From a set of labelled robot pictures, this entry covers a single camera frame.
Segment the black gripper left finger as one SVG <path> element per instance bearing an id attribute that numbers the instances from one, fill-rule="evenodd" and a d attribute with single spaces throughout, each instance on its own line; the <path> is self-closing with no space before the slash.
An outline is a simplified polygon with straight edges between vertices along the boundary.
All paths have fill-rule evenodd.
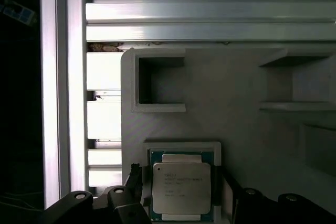
<path id="1" fill-rule="evenodd" d="M 45 209 L 39 223 L 151 223 L 141 204 L 142 167 L 132 164 L 125 184 L 108 187 L 97 198 L 72 191 Z"/>

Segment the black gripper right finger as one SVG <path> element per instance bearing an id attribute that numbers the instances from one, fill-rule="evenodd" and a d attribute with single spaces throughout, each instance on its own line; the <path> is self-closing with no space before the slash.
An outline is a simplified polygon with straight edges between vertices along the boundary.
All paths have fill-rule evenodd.
<path id="1" fill-rule="evenodd" d="M 214 167 L 214 199 L 227 223 L 335 223 L 335 215 L 301 195 L 286 193 L 271 200 L 242 187 L 222 166 Z"/>

